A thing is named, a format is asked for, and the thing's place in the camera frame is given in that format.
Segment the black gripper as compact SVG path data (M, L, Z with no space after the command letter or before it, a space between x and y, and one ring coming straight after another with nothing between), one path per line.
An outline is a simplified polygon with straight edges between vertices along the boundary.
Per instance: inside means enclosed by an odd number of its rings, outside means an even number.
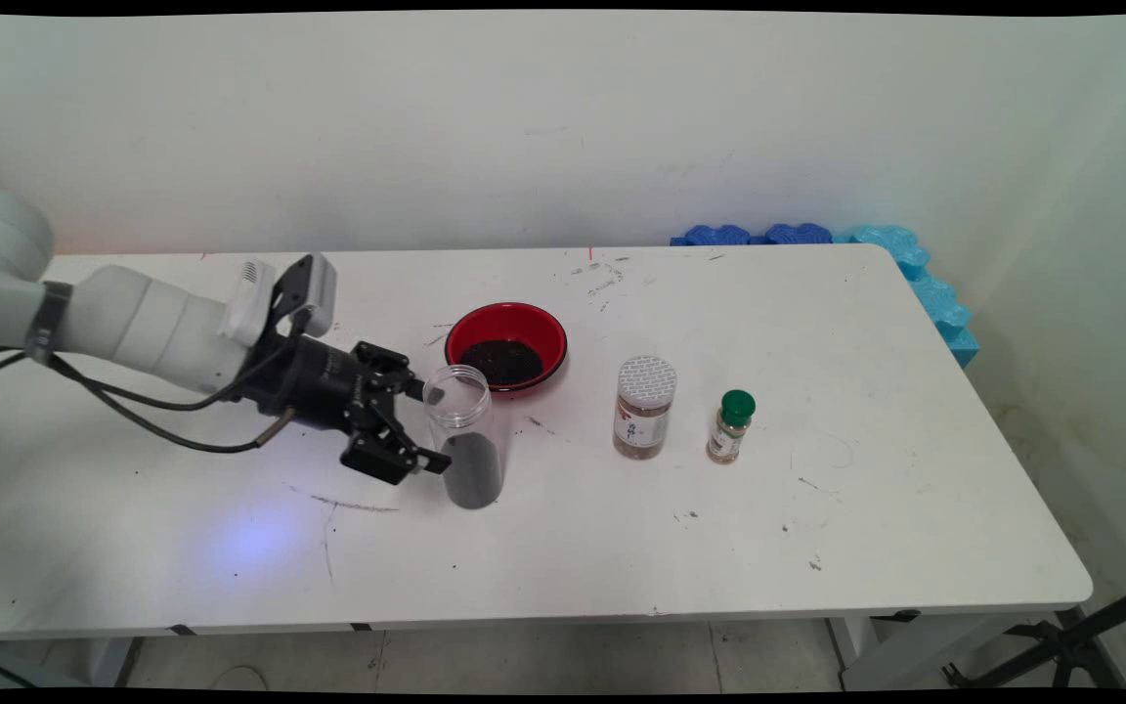
M292 409L295 422L347 433L339 455L345 467L388 485L452 467L452 456L412 440L397 420L393 395L432 406L446 396L443 389L426 387L402 353L365 340L343 351L307 335L267 332L244 369L250 376L238 384L236 400L245 398L269 416Z

